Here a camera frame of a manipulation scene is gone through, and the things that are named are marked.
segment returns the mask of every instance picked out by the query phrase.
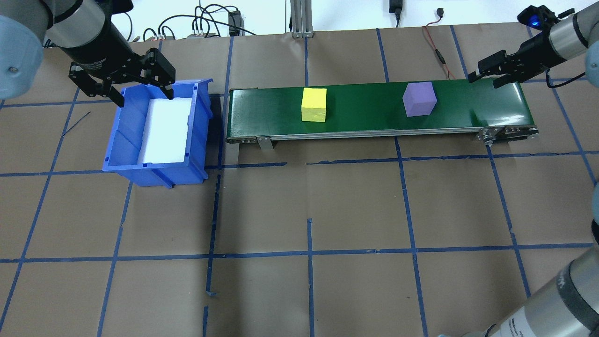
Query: blue bin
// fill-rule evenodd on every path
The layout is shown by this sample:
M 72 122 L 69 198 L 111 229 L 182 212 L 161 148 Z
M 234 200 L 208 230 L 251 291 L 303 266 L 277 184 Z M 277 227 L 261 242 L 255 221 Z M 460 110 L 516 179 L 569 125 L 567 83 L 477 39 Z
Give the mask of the blue bin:
M 116 110 L 102 171 L 116 172 L 138 186 L 165 186 L 202 183 L 208 178 L 204 170 L 208 120 L 212 118 L 208 83 L 212 79 L 183 81 L 173 84 L 174 96 L 191 98 L 187 120 L 185 158 L 181 163 L 138 164 L 150 99 L 164 98 L 160 89 L 136 85 L 123 89 L 125 106 Z

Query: foam block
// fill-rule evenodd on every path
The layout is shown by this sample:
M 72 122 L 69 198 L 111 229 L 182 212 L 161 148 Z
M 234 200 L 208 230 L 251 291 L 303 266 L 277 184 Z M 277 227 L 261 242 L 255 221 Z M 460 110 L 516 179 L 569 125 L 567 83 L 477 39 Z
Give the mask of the foam block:
M 326 119 L 326 88 L 304 88 L 301 100 L 303 122 L 324 122 Z
M 404 93 L 404 107 L 408 117 L 430 115 L 437 104 L 431 82 L 409 83 Z

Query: plug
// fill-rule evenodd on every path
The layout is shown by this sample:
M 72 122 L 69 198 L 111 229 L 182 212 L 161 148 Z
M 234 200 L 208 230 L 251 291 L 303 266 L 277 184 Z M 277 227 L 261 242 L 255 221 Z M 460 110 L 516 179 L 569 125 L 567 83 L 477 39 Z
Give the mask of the plug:
M 389 0 L 389 13 L 394 13 L 397 20 L 400 19 L 401 10 L 404 8 L 404 0 Z

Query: floor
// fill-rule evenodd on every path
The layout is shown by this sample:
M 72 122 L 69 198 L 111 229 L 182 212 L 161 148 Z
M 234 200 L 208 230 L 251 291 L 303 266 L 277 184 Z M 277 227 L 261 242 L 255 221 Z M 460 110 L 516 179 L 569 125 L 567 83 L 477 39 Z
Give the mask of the floor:
M 529 37 L 518 24 L 431 33 L 459 78 Z M 0 103 L 0 336 L 460 336 L 591 245 L 599 98 L 584 79 L 522 84 L 537 139 L 262 151 L 221 141 L 225 92 L 443 79 L 422 31 L 133 45 L 149 47 L 179 79 L 214 78 L 209 178 L 140 188 L 103 173 L 115 106 L 82 95 L 68 58 L 46 50 L 34 87 Z M 577 58 L 551 73 L 582 68 Z

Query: conveyor belt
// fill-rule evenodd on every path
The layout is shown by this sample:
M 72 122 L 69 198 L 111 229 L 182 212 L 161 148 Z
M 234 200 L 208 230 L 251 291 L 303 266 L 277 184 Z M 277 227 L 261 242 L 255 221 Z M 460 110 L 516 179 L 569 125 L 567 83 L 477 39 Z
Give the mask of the conveyor belt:
M 240 89 L 230 93 L 228 143 L 412 134 L 474 133 L 492 139 L 536 134 L 520 84 L 494 89 L 492 79 L 432 81 L 437 105 L 429 116 L 407 117 L 409 82 L 316 86 L 327 88 L 326 122 L 302 122 L 302 87 Z

